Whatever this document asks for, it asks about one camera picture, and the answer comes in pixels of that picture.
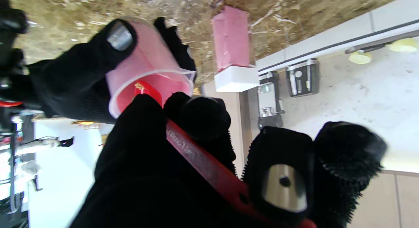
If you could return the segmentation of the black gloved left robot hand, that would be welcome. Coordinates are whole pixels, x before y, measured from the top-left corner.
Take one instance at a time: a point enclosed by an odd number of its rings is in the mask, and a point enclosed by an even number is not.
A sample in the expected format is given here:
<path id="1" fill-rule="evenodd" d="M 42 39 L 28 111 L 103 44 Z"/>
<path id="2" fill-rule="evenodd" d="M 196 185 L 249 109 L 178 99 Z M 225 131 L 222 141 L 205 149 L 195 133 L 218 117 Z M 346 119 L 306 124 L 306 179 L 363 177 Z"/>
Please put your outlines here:
<path id="1" fill-rule="evenodd" d="M 236 174 L 231 118 L 222 99 L 176 92 L 160 106 L 138 95 L 107 137 L 71 228 L 345 228 L 387 151 L 376 133 L 349 122 L 326 122 L 315 139 L 262 128 L 242 175 L 249 187 L 245 201 L 265 216 L 257 219 L 235 209 L 167 141 L 168 120 Z M 280 210 L 262 195 L 268 170 L 278 164 L 305 179 L 308 210 Z"/>

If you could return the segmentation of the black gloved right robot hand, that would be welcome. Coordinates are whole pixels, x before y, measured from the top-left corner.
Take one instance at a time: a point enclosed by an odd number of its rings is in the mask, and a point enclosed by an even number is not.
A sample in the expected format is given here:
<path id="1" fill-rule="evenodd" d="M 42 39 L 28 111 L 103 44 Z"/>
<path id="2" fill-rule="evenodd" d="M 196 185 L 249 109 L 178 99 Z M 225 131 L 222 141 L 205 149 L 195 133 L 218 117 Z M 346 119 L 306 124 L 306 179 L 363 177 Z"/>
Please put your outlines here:
<path id="1" fill-rule="evenodd" d="M 162 104 L 192 94 L 196 66 L 177 28 L 118 18 L 87 43 L 29 68 L 48 116 L 115 124 L 163 119 Z"/>

